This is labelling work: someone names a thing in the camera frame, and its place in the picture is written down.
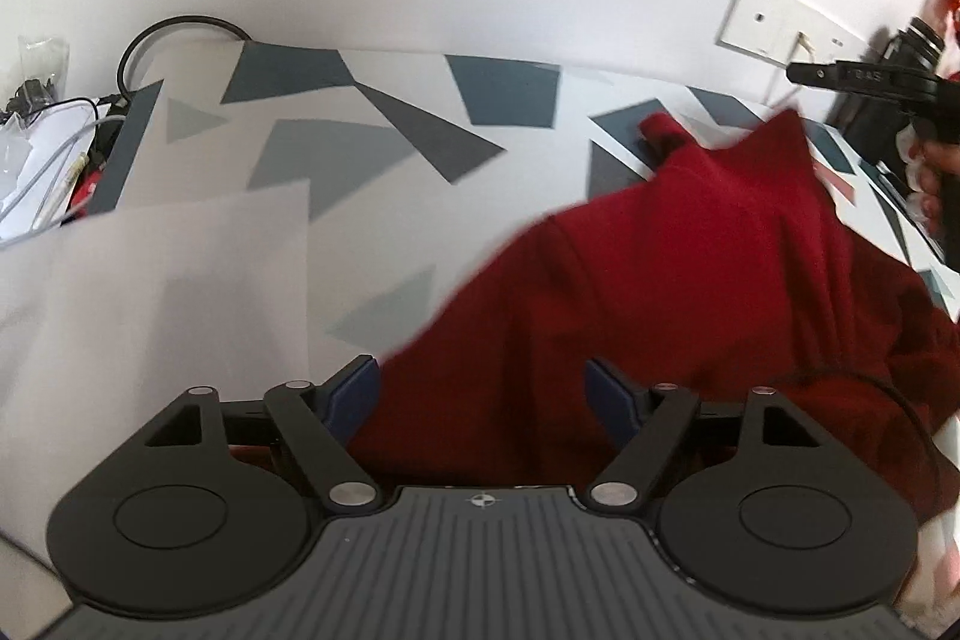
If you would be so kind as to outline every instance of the red cloth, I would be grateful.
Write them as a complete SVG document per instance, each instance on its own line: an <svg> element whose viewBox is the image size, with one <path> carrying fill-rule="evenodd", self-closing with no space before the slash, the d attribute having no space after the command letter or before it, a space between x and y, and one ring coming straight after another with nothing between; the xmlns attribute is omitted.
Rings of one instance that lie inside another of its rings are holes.
<svg viewBox="0 0 960 640"><path fill-rule="evenodd" d="M889 379L930 429L960 407L960 342L922 279L837 220L792 110L734 148L646 119L656 177L546 218L470 280L383 366L381 402L350 451L377 475L441 485L587 485L613 456L584 400L603 357L640 384L711 401L798 369ZM848 378L792 386L925 516L933 477L882 392ZM940 458L952 506L960 475Z"/></svg>

